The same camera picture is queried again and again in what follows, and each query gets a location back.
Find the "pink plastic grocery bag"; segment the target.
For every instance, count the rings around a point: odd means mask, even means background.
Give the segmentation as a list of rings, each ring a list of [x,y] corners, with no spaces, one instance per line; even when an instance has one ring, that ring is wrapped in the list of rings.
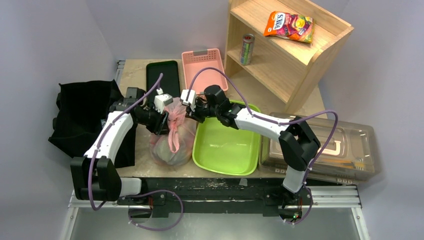
[[[197,122],[186,118],[186,107],[178,97],[165,107],[168,112],[169,133],[150,135],[149,151],[153,162],[160,166],[178,167],[192,157]]]

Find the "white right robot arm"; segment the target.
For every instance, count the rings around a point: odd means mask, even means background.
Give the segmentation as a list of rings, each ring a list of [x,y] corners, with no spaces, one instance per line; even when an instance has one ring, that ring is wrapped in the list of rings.
[[[307,169],[321,147],[308,123],[300,117],[293,120],[272,117],[251,110],[247,105],[230,102],[218,85],[207,87],[204,94],[206,100],[198,97],[194,90],[181,92],[186,117],[199,123],[206,118],[216,118],[226,127],[254,132],[278,142],[287,164],[280,196],[288,204],[298,200]]]

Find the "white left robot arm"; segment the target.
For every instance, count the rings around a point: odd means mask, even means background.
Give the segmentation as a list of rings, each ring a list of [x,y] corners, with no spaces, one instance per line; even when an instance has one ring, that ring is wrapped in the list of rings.
[[[148,92],[127,88],[126,95],[109,108],[104,128],[94,144],[82,157],[75,157],[70,164],[74,193],[79,200],[113,202],[129,196],[138,205],[146,203],[149,191],[136,177],[121,177],[117,172],[116,160],[119,150],[128,150],[133,158],[135,133],[138,125],[144,125],[155,135],[169,133],[169,112],[165,107],[173,97],[159,87],[150,105],[143,102]]]

